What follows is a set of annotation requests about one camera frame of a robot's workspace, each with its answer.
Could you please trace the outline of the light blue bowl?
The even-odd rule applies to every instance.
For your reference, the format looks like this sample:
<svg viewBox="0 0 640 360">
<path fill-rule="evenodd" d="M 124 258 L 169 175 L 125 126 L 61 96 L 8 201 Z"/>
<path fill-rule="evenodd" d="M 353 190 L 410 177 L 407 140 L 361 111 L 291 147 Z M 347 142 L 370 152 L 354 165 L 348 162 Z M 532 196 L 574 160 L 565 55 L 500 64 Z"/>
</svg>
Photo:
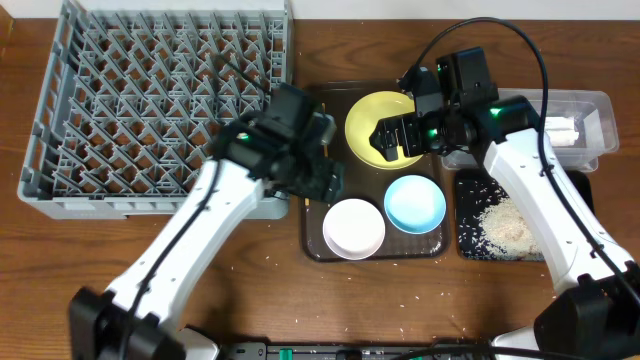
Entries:
<svg viewBox="0 0 640 360">
<path fill-rule="evenodd" d="M 386 190 L 383 205 L 389 221 L 400 231 L 413 235 L 438 228 L 447 210 L 441 188 L 430 178 L 420 175 L 406 175 L 392 182 Z"/>
</svg>

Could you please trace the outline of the white shallow bowl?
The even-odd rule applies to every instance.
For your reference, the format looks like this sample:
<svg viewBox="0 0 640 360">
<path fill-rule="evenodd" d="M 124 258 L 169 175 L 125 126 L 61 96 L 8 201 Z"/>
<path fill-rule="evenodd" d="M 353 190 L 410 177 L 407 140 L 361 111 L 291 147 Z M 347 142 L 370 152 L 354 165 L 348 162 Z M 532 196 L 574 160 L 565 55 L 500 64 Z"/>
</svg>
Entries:
<svg viewBox="0 0 640 360">
<path fill-rule="evenodd" d="M 329 249 L 347 260 L 373 256 L 384 242 L 385 221 L 370 202 L 351 198 L 332 205 L 326 213 L 322 234 Z"/>
</svg>

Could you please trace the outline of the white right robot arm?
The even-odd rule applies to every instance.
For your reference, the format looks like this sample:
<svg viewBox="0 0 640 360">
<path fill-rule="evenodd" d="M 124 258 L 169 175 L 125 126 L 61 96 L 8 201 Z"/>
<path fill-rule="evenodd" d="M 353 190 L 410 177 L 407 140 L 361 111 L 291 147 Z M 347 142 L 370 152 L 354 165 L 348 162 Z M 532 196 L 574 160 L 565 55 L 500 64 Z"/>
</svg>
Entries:
<svg viewBox="0 0 640 360">
<path fill-rule="evenodd" d="M 400 81 L 415 110 L 380 120 L 370 145 L 400 155 L 470 153 L 508 194 L 549 268 L 555 300 L 533 326 L 494 338 L 496 355 L 624 359 L 639 352 L 639 266 L 599 223 L 559 164 L 542 112 L 502 99 L 484 52 L 471 48 L 414 66 Z"/>
</svg>

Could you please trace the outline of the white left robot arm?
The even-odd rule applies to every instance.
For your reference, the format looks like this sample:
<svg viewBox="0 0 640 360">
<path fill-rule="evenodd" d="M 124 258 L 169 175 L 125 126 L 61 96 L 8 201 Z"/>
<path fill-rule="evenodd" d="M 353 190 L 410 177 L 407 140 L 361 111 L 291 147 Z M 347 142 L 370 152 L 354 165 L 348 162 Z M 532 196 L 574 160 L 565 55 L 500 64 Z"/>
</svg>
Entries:
<svg viewBox="0 0 640 360">
<path fill-rule="evenodd" d="M 180 327 L 204 271 L 266 194 L 332 203 L 343 165 L 323 146 L 335 132 L 321 102 L 284 84 L 264 111 L 222 126 L 186 200 L 152 244 L 107 289 L 81 288 L 69 304 L 74 359 L 216 359 L 219 346 Z"/>
</svg>

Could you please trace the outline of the black waste tray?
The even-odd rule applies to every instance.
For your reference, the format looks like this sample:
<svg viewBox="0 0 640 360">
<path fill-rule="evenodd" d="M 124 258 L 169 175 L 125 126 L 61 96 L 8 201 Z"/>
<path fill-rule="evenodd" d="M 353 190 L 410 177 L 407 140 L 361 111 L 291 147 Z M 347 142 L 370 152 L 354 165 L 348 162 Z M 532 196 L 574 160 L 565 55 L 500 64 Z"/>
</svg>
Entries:
<svg viewBox="0 0 640 360">
<path fill-rule="evenodd" d="M 454 177 L 455 222 L 460 254 L 473 260 L 525 261 L 492 258 L 476 244 L 479 215 L 490 205 L 509 196 L 504 189 L 479 169 L 463 169 Z"/>
</svg>

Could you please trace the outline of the pile of rice waste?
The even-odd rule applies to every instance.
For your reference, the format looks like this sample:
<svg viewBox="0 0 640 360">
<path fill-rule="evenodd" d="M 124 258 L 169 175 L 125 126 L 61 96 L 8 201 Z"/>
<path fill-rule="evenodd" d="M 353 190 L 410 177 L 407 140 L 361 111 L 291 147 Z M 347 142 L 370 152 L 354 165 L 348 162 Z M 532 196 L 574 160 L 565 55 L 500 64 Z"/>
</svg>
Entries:
<svg viewBox="0 0 640 360">
<path fill-rule="evenodd" d="M 515 203 L 508 197 L 479 215 L 476 244 L 495 259 L 542 261 L 542 252 Z"/>
</svg>

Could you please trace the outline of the clear plastic waste bin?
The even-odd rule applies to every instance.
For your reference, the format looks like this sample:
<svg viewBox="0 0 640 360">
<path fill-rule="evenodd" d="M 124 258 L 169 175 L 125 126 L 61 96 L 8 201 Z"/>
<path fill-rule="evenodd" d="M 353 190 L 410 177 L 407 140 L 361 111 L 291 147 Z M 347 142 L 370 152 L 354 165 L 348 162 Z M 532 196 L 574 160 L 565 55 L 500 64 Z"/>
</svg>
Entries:
<svg viewBox="0 0 640 360">
<path fill-rule="evenodd" d="M 619 149 L 611 99 L 602 91 L 551 89 L 545 131 L 567 170 L 593 172 L 600 156 Z"/>
</svg>

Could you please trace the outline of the yellow round plate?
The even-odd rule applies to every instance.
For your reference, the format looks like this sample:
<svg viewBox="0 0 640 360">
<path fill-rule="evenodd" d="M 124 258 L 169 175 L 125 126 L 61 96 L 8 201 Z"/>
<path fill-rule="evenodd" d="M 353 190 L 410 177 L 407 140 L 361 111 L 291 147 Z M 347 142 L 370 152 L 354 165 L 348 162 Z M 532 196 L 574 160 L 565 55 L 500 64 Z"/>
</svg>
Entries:
<svg viewBox="0 0 640 360">
<path fill-rule="evenodd" d="M 346 117 L 345 135 L 350 149 L 364 163 L 381 170 L 402 169 L 418 162 L 423 155 L 405 157 L 400 146 L 397 147 L 399 158 L 387 162 L 369 142 L 379 120 L 413 111 L 414 101 L 400 92 L 379 91 L 364 96 Z"/>
</svg>

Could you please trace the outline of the dark brown serving tray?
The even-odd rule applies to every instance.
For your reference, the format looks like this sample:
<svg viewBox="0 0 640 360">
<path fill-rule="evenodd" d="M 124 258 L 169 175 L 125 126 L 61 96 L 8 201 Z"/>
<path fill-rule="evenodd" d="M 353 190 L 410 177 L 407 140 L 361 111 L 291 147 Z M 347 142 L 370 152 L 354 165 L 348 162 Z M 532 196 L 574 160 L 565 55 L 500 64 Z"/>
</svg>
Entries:
<svg viewBox="0 0 640 360">
<path fill-rule="evenodd" d="M 404 175 L 422 175 L 443 185 L 440 160 L 431 154 L 424 155 L 413 164 L 394 170 L 383 170 L 366 164 L 357 158 L 346 140 L 345 121 L 349 110 L 361 98 L 378 91 L 393 91 L 397 88 L 393 80 L 368 80 L 329 82 L 312 84 L 305 88 L 314 99 L 322 102 L 326 113 L 333 116 L 337 130 L 328 146 L 327 154 L 332 160 L 345 166 L 342 200 L 358 198 L 383 211 L 384 195 L 391 183 Z M 301 243 L 305 253 L 317 262 L 341 262 L 326 244 L 322 225 L 330 206 L 315 201 L 300 202 Z M 397 229 L 390 221 L 385 222 L 385 238 L 381 247 L 370 257 L 372 260 L 400 260 L 409 258 L 435 258 L 443 254 L 451 243 L 450 226 L 447 219 L 434 230 L 425 234 L 409 234 Z"/>
</svg>

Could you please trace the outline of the crumpled white napkin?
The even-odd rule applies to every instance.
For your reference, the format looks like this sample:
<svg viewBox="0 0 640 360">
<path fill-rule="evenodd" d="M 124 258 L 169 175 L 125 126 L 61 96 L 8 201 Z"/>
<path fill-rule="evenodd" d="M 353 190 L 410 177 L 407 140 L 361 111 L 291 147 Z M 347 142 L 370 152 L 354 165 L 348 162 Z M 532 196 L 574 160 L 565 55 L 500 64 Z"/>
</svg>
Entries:
<svg viewBox="0 0 640 360">
<path fill-rule="evenodd" d="M 553 147 L 572 147 L 579 138 L 579 131 L 572 117 L 547 117 L 545 132 Z"/>
</svg>

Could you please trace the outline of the grey plastic dish rack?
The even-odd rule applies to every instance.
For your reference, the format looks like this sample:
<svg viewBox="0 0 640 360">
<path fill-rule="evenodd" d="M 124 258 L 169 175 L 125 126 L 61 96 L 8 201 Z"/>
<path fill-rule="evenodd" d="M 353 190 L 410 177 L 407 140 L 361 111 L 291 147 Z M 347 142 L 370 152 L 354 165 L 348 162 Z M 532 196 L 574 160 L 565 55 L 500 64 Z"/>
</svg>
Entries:
<svg viewBox="0 0 640 360">
<path fill-rule="evenodd" d="M 53 219 L 175 212 L 216 130 L 292 76 L 285 1 L 200 10 L 62 3 L 17 195 Z"/>
</svg>

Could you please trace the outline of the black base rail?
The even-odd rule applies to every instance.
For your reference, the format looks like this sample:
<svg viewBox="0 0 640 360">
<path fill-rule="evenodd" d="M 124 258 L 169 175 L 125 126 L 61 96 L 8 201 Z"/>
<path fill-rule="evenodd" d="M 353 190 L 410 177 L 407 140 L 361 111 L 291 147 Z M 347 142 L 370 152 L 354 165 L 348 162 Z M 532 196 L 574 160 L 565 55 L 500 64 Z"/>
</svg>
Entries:
<svg viewBox="0 0 640 360">
<path fill-rule="evenodd" d="M 277 343 L 267 338 L 244 337 L 239 342 L 215 340 L 211 335 L 195 327 L 186 331 L 194 332 L 205 340 L 214 342 L 219 348 L 217 359 L 230 360 L 384 360 L 394 359 L 406 353 L 428 348 L 460 347 L 456 341 L 436 342 L 418 346 L 398 346 L 381 343 L 339 344 L 339 343 Z"/>
</svg>

